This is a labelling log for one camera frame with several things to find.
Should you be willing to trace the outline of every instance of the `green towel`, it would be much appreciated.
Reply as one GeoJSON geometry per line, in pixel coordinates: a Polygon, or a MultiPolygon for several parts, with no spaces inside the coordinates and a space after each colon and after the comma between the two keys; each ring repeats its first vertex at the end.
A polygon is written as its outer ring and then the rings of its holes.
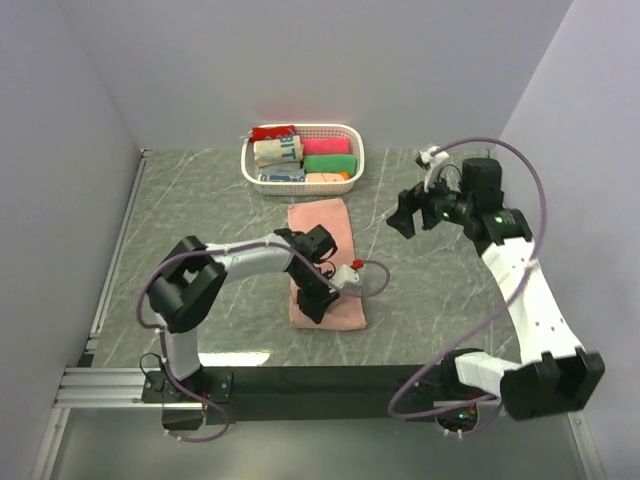
{"type": "Polygon", "coordinates": [[[308,155],[304,157],[304,170],[307,173],[347,172],[350,177],[356,173],[355,155],[308,155]]]}

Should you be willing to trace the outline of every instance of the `marble table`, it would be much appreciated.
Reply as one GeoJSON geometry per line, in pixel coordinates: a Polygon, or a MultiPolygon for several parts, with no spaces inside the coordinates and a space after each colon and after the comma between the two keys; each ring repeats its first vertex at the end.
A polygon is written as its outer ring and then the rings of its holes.
{"type": "MultiPolygon", "coordinates": [[[[461,152],[455,159],[479,153],[486,151],[461,152]]],[[[384,262],[393,275],[383,294],[364,301],[367,329],[295,329],[287,312],[289,278],[268,274],[221,291],[200,327],[200,351],[229,354],[232,364],[424,363],[491,314],[502,302],[500,292],[460,227],[418,228],[416,237],[405,240],[385,223],[399,191],[422,176],[413,163],[416,154],[367,150],[364,176],[343,196],[357,256],[384,262]]],[[[142,354],[158,351],[156,336],[136,323],[134,305],[149,273],[181,238],[197,235],[204,242],[225,243],[261,237],[286,225],[288,205],[318,199],[258,194],[242,177],[239,158],[239,149],[147,152],[100,316],[94,367],[137,366],[142,354]]],[[[374,267],[364,272],[365,290],[382,281],[374,267]]],[[[145,315],[151,319],[151,310],[145,315]]],[[[509,360],[519,357],[508,317],[467,346],[509,360]]]]}

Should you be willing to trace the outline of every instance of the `unfolded pink towel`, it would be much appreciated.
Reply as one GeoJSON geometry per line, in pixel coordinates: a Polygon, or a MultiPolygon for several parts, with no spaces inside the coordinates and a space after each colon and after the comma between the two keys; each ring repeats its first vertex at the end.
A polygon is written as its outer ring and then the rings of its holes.
{"type": "MultiPolygon", "coordinates": [[[[331,261],[340,265],[351,265],[355,259],[353,236],[347,206],[340,198],[320,200],[289,206],[289,228],[293,231],[307,232],[320,224],[333,236],[338,251],[331,261]]],[[[297,328],[319,328],[322,330],[361,330],[367,326],[362,310],[362,300],[358,297],[340,297],[333,302],[320,322],[316,325],[303,314],[296,304],[298,287],[291,282],[291,300],[289,318],[297,328]]]]}
{"type": "Polygon", "coordinates": [[[351,153],[347,137],[304,138],[302,139],[305,155],[334,155],[351,153]]]}

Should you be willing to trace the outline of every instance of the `back wall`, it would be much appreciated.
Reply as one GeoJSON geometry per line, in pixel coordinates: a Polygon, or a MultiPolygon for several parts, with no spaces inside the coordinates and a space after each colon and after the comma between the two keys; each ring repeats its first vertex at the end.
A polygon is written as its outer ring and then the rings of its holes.
{"type": "Polygon", "coordinates": [[[137,145],[239,146],[261,122],[369,145],[499,135],[571,0],[58,0],[137,145]]]}

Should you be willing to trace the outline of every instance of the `white basket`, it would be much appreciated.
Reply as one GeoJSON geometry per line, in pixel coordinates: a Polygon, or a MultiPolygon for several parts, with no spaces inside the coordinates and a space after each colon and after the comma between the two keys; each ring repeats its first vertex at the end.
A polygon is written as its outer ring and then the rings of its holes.
{"type": "MultiPolygon", "coordinates": [[[[262,125],[262,127],[276,127],[278,125],[262,125]]],[[[350,150],[356,157],[356,174],[344,182],[263,182],[258,180],[258,167],[253,159],[253,144],[249,139],[242,146],[240,159],[242,174],[255,189],[263,195],[342,195],[353,188],[353,184],[364,172],[364,147],[360,134],[353,128],[337,124],[296,124],[297,135],[300,138],[335,138],[347,137],[350,150]]]]}

